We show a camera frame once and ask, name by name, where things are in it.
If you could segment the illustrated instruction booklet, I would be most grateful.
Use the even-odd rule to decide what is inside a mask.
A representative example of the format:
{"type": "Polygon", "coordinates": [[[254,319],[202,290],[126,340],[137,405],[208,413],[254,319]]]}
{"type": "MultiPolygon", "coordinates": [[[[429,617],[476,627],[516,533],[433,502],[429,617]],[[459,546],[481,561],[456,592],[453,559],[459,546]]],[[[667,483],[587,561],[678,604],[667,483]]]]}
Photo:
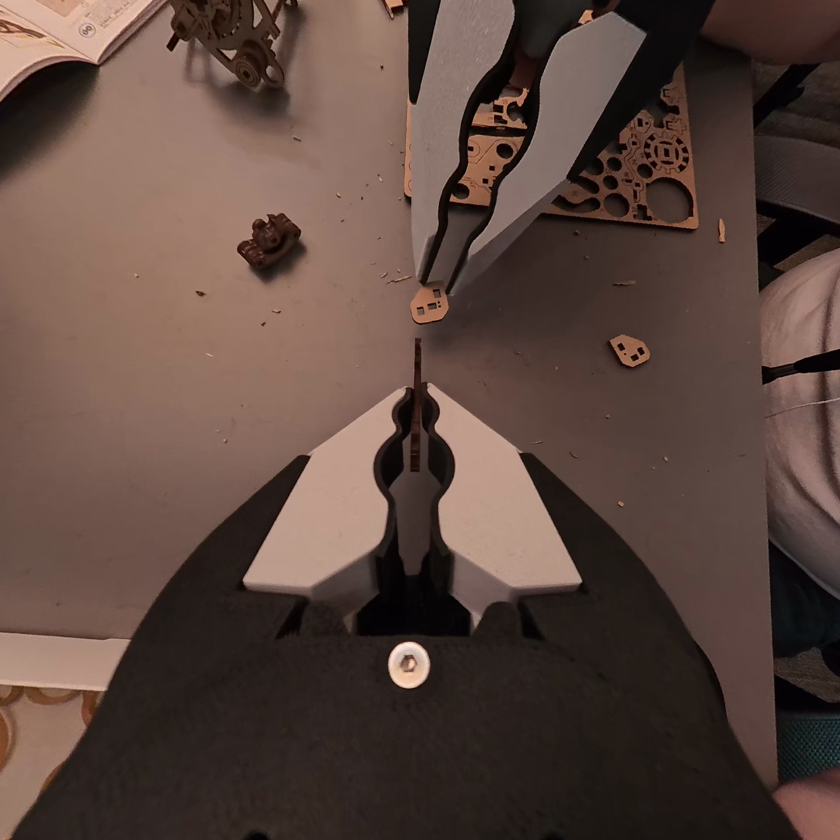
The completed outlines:
{"type": "Polygon", "coordinates": [[[2,1],[1,99],[68,61],[99,67],[166,1],[2,1]]]}

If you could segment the wooden gear model assembly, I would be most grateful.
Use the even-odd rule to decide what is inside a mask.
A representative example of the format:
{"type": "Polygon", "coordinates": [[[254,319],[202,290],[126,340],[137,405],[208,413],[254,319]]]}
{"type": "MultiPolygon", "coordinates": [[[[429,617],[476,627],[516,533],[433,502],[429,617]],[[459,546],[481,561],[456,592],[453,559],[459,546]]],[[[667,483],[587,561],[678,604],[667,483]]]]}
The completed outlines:
{"type": "Polygon", "coordinates": [[[288,10],[298,10],[298,1],[170,1],[169,6],[168,51],[196,41],[244,87],[283,88],[278,22],[288,10]]]}

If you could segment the long wooden model part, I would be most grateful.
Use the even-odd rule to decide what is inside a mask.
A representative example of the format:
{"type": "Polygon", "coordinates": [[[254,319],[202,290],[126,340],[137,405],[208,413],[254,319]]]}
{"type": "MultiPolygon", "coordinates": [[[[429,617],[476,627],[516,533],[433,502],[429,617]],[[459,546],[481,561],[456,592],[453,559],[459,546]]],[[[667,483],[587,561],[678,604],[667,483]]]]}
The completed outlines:
{"type": "Polygon", "coordinates": [[[422,339],[414,340],[413,357],[413,407],[409,445],[409,469],[418,473],[421,468],[423,434],[423,393],[422,393],[422,339]]]}

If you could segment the laser-cut wooden parts sheet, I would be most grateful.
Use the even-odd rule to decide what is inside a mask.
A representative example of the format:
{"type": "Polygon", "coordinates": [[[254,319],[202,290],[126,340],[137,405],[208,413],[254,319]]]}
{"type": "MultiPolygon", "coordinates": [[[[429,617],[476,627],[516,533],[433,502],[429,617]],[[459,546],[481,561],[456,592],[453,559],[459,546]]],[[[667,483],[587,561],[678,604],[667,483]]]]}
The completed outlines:
{"type": "MultiPolygon", "coordinates": [[[[520,151],[529,89],[506,86],[472,119],[468,162],[452,205],[488,207],[505,163],[520,151]]],[[[547,215],[696,229],[699,225],[686,77],[679,65],[668,84],[572,181],[547,215]]]]}

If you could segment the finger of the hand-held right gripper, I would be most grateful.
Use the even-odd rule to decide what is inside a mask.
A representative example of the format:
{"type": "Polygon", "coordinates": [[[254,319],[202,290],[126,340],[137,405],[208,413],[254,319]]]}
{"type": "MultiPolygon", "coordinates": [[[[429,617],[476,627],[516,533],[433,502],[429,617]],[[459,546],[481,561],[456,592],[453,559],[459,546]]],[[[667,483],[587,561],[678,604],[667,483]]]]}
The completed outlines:
{"type": "Polygon", "coordinates": [[[412,1],[408,7],[410,178],[415,275],[429,281],[466,173],[480,99],[512,52],[512,1],[412,1]]]}
{"type": "Polygon", "coordinates": [[[645,37],[611,12],[559,39],[531,89],[538,94],[535,118],[493,185],[488,215],[448,283],[450,296],[488,270],[551,205],[645,37]]]}

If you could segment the person's white shirt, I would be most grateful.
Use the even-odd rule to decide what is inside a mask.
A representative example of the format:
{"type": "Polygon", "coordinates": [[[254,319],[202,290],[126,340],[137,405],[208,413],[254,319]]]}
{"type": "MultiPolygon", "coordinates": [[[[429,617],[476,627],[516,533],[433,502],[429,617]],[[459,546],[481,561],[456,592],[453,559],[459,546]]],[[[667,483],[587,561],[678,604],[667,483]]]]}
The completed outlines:
{"type": "MultiPolygon", "coordinates": [[[[762,363],[789,364],[839,346],[838,249],[760,293],[762,363]]],[[[763,388],[771,542],[827,589],[838,587],[838,371],[793,374],[763,388]]]]}

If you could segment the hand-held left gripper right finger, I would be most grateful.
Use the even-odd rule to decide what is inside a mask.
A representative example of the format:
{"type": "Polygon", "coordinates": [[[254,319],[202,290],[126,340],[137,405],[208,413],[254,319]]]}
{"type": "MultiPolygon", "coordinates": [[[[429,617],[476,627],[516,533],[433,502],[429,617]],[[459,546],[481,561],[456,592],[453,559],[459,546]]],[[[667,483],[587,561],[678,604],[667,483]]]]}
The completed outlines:
{"type": "Polygon", "coordinates": [[[437,506],[454,559],[452,596],[481,615],[497,602],[576,592],[581,575],[521,452],[435,385],[427,390],[438,409],[434,431],[455,462],[437,506]]]}

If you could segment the small dark wooden block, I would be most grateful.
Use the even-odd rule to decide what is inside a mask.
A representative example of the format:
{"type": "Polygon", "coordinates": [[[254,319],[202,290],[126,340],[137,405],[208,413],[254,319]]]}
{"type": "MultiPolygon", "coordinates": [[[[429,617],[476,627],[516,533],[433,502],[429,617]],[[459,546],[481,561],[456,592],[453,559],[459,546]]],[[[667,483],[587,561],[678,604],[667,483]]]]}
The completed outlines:
{"type": "Polygon", "coordinates": [[[298,244],[301,229],[283,213],[269,213],[252,224],[251,238],[241,241],[237,252],[251,268],[267,270],[288,255],[298,244]]]}

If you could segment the person's right forearm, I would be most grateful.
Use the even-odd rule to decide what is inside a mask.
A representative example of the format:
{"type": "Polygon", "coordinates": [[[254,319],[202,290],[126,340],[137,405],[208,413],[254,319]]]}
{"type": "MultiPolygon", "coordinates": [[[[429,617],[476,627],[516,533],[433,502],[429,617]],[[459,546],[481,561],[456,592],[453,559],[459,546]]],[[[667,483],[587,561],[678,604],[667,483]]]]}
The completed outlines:
{"type": "Polygon", "coordinates": [[[770,65],[839,60],[838,1],[716,1],[701,34],[770,65]]]}

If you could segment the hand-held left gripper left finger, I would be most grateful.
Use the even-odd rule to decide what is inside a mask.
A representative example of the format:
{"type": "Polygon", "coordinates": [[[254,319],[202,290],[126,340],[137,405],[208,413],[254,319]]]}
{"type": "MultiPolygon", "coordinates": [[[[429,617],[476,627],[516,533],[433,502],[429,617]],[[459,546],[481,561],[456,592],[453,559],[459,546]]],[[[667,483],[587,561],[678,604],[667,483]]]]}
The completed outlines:
{"type": "Polygon", "coordinates": [[[375,550],[389,503],[375,457],[397,432],[396,390],[311,451],[243,579],[251,592],[297,595],[360,610],[378,592],[375,550]]]}

